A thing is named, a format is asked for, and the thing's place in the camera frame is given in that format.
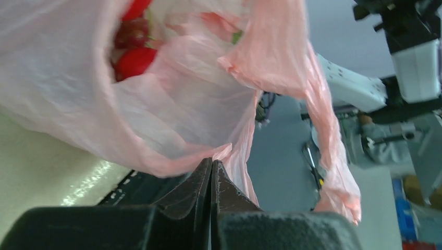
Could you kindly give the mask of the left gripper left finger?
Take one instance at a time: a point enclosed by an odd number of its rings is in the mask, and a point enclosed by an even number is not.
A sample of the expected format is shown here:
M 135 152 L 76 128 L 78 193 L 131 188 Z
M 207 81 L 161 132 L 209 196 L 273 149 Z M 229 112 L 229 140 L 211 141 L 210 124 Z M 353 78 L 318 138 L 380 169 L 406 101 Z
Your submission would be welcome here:
M 207 249 L 212 163 L 150 205 L 30 209 L 1 249 Z

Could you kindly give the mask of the shiny red fake apple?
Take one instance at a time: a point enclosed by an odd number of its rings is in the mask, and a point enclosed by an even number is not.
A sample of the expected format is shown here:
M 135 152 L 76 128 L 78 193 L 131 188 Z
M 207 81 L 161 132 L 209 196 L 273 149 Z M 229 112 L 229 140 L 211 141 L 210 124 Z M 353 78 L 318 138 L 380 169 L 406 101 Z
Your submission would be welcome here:
M 149 47 L 129 49 L 114 65 L 116 81 L 143 74 L 154 61 L 158 50 Z

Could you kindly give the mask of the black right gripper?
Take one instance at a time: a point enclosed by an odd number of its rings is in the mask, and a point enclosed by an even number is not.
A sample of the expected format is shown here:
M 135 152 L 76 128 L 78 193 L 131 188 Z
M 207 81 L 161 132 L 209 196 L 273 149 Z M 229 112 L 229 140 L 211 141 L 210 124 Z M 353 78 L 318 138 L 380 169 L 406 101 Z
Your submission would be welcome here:
M 380 15 L 382 21 L 374 26 L 383 30 L 391 54 L 441 38 L 441 0 L 385 1 L 355 0 L 353 16 L 356 21 L 369 15 Z

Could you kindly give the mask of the pink plastic bag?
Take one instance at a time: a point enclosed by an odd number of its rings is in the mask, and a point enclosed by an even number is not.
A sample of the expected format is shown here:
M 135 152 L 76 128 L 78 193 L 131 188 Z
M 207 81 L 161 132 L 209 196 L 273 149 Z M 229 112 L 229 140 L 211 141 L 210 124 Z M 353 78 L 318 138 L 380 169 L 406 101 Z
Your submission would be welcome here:
M 114 82 L 114 33 L 130 1 L 1 1 L 1 106 L 29 130 L 157 177 L 224 162 L 247 172 L 262 92 L 303 99 L 326 177 L 316 211 L 361 220 L 305 1 L 170 1 L 173 34 L 139 76 Z

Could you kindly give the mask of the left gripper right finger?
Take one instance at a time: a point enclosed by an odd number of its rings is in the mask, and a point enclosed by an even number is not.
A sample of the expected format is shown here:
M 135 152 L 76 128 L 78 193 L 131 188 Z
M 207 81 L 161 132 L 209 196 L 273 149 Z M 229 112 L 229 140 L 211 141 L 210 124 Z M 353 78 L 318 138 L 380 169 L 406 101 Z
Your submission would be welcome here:
M 211 192 L 212 249 L 362 249 L 353 224 L 339 214 L 261 210 L 219 160 L 212 165 Z

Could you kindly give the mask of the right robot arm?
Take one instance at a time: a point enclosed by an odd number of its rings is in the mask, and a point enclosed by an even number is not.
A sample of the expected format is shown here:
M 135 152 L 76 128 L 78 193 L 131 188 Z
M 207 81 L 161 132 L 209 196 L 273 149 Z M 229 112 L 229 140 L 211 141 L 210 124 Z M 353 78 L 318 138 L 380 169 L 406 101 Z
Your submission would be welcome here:
M 441 1 L 356 1 L 356 21 L 379 15 L 374 27 L 383 31 L 395 75 L 371 78 L 333 64 L 322 64 L 334 99 L 361 111 L 374 112 L 410 105 L 438 108 L 441 97 Z

